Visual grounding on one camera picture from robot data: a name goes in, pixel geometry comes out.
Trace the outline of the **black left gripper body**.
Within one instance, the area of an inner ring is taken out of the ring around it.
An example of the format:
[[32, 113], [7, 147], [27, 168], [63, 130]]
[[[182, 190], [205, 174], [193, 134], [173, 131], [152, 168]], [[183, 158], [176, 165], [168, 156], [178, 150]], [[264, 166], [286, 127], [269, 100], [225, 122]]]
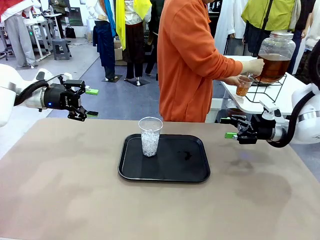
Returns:
[[49, 109], [73, 111], [81, 107], [81, 98], [72, 86], [53, 83], [44, 91], [44, 106]]

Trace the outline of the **person's left hand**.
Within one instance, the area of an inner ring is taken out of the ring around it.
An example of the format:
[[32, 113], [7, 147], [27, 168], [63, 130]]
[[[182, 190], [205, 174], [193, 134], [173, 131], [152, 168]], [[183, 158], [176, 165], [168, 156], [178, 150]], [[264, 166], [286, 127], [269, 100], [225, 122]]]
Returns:
[[230, 85], [230, 86], [236, 86], [236, 87], [241, 86], [241, 83], [239, 82], [239, 79], [237, 76], [230, 76], [230, 77], [224, 78], [223, 82], [225, 82], [227, 85]]

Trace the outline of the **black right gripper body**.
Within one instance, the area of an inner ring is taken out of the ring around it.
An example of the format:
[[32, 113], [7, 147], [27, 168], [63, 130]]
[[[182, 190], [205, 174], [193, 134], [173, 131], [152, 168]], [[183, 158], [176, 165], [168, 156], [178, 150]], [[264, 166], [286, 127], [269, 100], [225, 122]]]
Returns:
[[266, 120], [261, 114], [253, 114], [250, 119], [253, 130], [259, 140], [270, 140], [276, 126], [275, 120]]

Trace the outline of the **person's right hand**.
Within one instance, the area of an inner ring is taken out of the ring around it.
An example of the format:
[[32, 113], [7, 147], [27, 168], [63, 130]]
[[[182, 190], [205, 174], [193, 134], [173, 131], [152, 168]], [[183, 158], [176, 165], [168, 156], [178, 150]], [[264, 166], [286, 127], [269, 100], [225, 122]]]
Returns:
[[241, 73], [249, 73], [253, 74], [254, 76], [259, 76], [265, 65], [264, 60], [262, 58], [253, 59], [249, 61], [242, 61], [242, 71]]

